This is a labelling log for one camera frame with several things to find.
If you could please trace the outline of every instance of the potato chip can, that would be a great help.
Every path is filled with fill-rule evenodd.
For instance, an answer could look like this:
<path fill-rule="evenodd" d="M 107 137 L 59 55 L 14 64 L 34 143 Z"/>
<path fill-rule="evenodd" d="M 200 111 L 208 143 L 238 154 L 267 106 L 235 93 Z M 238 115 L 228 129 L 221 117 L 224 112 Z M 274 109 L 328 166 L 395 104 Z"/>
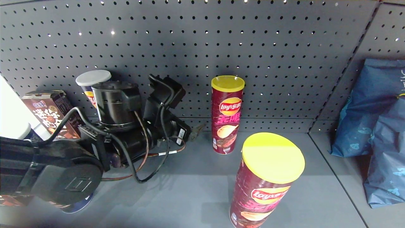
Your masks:
<path fill-rule="evenodd" d="M 211 130 L 215 152 L 233 151 L 241 118 L 245 81 L 237 76 L 222 75 L 212 79 Z"/>
<path fill-rule="evenodd" d="M 234 227 L 260 227 L 304 167 L 304 156 L 290 140 L 267 132 L 249 136 L 243 143 L 229 210 Z"/>

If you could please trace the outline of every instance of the yellow lid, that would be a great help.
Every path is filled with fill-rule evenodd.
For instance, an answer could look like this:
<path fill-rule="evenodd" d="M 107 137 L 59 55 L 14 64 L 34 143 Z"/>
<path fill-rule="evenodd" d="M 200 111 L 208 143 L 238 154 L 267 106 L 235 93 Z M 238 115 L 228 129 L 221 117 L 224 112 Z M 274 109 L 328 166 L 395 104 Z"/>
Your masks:
<path fill-rule="evenodd" d="M 233 75 L 222 75 L 211 80 L 211 86 L 221 92 L 238 92 L 245 87 L 245 81 Z"/>
<path fill-rule="evenodd" d="M 261 132 L 249 136 L 242 147 L 246 166 L 261 179 L 274 184 L 287 184 L 304 171 L 301 150 L 283 136 Z"/>

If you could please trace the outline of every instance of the blue plastic bag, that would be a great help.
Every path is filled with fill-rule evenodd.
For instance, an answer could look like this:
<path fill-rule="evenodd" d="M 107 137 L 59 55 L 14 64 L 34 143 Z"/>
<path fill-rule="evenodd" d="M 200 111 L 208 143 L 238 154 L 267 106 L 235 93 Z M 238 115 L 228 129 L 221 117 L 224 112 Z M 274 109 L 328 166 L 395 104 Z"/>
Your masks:
<path fill-rule="evenodd" d="M 372 208 L 405 202 L 405 96 L 379 116 L 374 128 L 367 180 Z"/>
<path fill-rule="evenodd" d="M 405 93 L 405 60 L 367 59 L 352 93 L 340 112 L 331 154 L 339 157 L 371 151 L 378 116 Z"/>

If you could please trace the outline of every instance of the pegboard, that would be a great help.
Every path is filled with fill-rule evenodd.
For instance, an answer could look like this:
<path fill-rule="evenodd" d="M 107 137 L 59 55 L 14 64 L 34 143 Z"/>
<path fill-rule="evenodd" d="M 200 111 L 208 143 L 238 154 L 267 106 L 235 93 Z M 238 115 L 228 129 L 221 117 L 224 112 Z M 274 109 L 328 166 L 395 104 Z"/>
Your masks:
<path fill-rule="evenodd" d="M 81 73 L 109 70 L 115 80 L 138 83 L 144 98 L 151 92 L 149 73 L 170 76 L 187 91 L 173 111 L 184 118 L 209 118 L 211 79 L 232 74 L 246 81 L 243 118 L 311 120 L 377 5 L 371 0 L 9 4 L 0 7 L 0 72 L 19 96 L 63 89 L 88 116 L 97 113 L 75 84 Z"/>
<path fill-rule="evenodd" d="M 382 4 L 319 120 L 338 120 L 366 58 L 405 59 L 405 6 Z"/>
<path fill-rule="evenodd" d="M 335 132 L 337 129 L 337 121 L 334 120 L 317 120 L 312 126 L 311 133 L 327 133 Z"/>

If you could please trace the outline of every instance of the shelf surface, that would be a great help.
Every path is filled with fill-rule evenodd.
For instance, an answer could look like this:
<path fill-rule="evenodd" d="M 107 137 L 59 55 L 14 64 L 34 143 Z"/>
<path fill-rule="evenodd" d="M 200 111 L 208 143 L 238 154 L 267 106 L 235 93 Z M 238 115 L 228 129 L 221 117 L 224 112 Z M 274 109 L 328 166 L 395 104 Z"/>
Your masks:
<path fill-rule="evenodd" d="M 330 136 L 312 133 L 311 138 L 329 163 L 369 228 L 404 227 L 405 203 L 372 209 L 366 200 L 363 182 L 367 177 L 369 157 L 341 158 L 330 155 Z"/>
<path fill-rule="evenodd" d="M 187 148 L 170 155 L 161 171 L 146 184 L 133 179 L 102 183 L 90 204 L 76 214 L 64 214 L 35 198 L 28 207 L 0 208 L 0 223 L 27 227 L 142 227 L 232 228 L 228 210 L 243 141 L 252 133 L 240 132 L 236 149 L 218 155 L 209 132 L 202 132 Z M 282 133 L 303 152 L 306 167 L 261 228 L 361 228 L 355 207 L 315 144 L 304 133 Z M 145 177 L 158 159 L 150 159 L 140 173 Z M 105 174 L 118 177 L 129 169 Z"/>

